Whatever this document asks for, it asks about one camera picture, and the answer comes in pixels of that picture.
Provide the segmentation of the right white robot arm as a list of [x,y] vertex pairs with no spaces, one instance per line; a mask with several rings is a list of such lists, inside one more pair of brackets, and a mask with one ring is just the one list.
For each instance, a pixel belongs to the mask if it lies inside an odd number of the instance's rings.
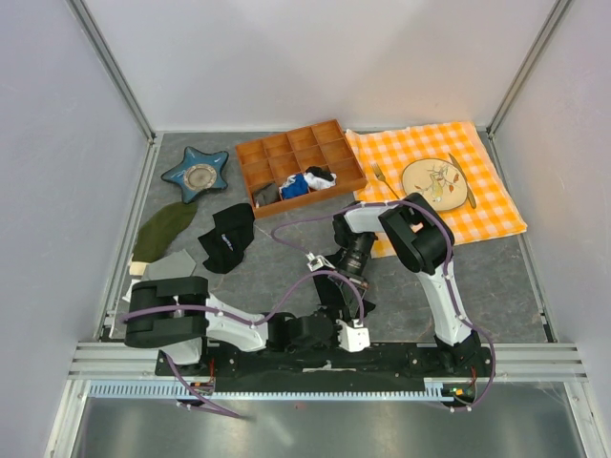
[[387,203],[355,202],[334,215],[332,224],[336,243],[345,249],[336,268],[346,276],[363,273],[376,235],[386,235],[396,257],[425,292],[434,323],[436,360],[444,373],[495,373],[495,352],[481,344],[458,292],[453,232],[423,196],[412,193]]

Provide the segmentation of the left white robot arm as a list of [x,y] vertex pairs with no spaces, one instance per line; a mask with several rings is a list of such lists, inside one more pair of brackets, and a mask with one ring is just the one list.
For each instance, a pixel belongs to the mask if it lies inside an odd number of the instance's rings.
[[365,327],[366,308],[357,284],[328,268],[297,281],[320,280],[348,289],[357,312],[331,301],[308,316],[282,311],[295,289],[291,287],[269,312],[247,313],[219,300],[208,291],[203,277],[141,281],[132,288],[125,344],[133,348],[157,348],[189,375],[199,375],[209,365],[209,341],[227,344],[241,353],[290,353],[339,348],[358,353],[370,346]]

